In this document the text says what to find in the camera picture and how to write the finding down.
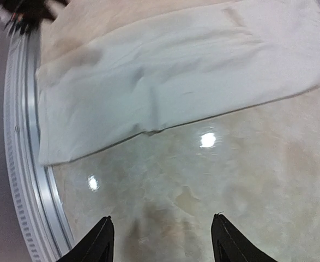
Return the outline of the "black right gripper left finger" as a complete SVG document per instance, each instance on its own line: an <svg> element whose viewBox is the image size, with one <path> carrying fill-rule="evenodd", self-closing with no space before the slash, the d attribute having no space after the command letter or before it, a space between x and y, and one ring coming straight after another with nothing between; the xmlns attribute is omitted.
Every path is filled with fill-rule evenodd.
<svg viewBox="0 0 320 262"><path fill-rule="evenodd" d="M113 262L114 225L110 216L103 217L88 234L58 262Z"/></svg>

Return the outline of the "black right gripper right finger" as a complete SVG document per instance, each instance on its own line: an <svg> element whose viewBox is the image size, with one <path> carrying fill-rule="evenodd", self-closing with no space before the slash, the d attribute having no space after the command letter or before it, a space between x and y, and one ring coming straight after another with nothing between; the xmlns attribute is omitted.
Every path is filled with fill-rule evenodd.
<svg viewBox="0 0 320 262"><path fill-rule="evenodd" d="M223 214L211 226L214 260L218 262L276 262L258 249Z"/></svg>

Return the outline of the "white t-shirt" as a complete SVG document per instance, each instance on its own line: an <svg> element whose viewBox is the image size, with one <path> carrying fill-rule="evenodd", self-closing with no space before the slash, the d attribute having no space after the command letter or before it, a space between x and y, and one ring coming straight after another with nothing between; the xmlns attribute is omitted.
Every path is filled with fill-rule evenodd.
<svg viewBox="0 0 320 262"><path fill-rule="evenodd" d="M158 132L320 85L317 1L152 2L104 7L43 50L39 162L71 162Z"/></svg>

